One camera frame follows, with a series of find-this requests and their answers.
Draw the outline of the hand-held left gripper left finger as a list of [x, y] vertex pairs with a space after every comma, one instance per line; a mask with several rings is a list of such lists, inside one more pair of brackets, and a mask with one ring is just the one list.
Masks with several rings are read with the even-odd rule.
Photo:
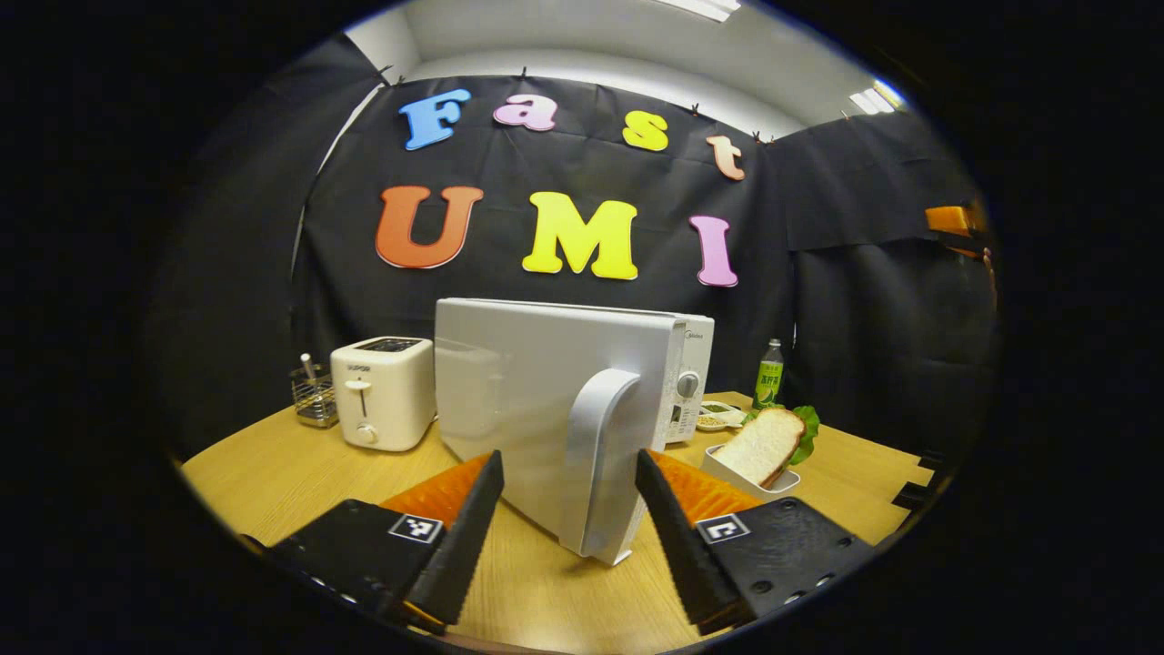
[[338, 501], [267, 558], [367, 615], [442, 635], [460, 620], [504, 485], [502, 453], [483, 453], [386, 501]]

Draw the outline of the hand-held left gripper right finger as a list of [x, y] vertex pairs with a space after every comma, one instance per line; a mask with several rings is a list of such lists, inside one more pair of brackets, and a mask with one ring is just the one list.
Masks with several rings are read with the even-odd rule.
[[789, 614], [875, 551], [807, 501], [759, 501], [665, 453], [637, 453], [636, 487], [702, 638]]

